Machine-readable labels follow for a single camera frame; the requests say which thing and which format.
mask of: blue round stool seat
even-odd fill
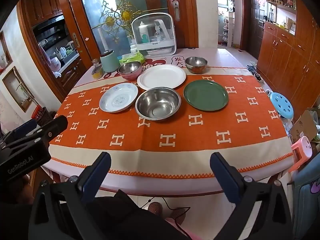
[[[293,108],[289,100],[279,93],[271,93],[270,100],[276,111],[284,118],[293,118]]]

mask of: power cord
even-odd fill
[[[143,208],[143,207],[146,206],[148,203],[150,203],[154,198],[155,198],[155,197],[149,199],[149,200],[147,201],[147,203],[145,203],[141,208]],[[182,209],[182,208],[183,208],[183,209],[186,208],[186,210],[185,210],[181,215],[177,216],[177,217],[174,219],[174,223],[176,224],[177,228],[179,228],[190,240],[192,240],[191,236],[189,236],[189,234],[188,234],[185,230],[183,230],[183,229],[181,228],[181,226],[177,223],[177,219],[178,219],[179,217],[183,216],[184,214],[186,214],[186,213],[190,210],[191,207],[170,208],[169,205],[168,205],[168,203],[167,203],[167,201],[165,200],[165,198],[162,197],[162,199],[164,200],[164,202],[165,202],[165,204],[167,205],[167,207],[168,207],[170,210],[172,210],[172,211],[174,211],[174,210],[179,210],[179,209]]]

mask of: green plate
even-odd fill
[[[216,111],[224,108],[229,96],[227,91],[218,83],[209,80],[196,80],[183,90],[187,102],[202,111]]]

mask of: orange tablecloth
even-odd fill
[[[226,88],[229,103],[225,108],[203,112],[185,101],[184,87],[199,79],[214,80]],[[176,88],[181,107],[164,121],[139,117],[134,105],[117,114],[99,109],[102,94],[123,81],[113,77],[71,91],[57,113],[65,115],[69,124],[51,141],[52,159],[85,167],[107,151],[112,159],[111,173],[179,179],[212,177],[209,158],[214,151],[220,151],[240,171],[291,155],[274,106],[245,69],[209,68],[206,75],[188,73]]]

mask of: screw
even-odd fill
[[[40,182],[41,187],[44,187],[47,184],[48,184],[48,181],[46,179]]]
[[[275,180],[275,181],[274,181],[274,184],[275,184],[276,186],[278,186],[278,187],[281,186],[281,182],[280,182],[279,180]]]
[[[77,180],[78,180],[78,176],[76,175],[73,175],[68,179],[68,181],[70,181],[71,183],[76,182]]]
[[[250,176],[244,176],[245,182],[252,182],[252,178]]]

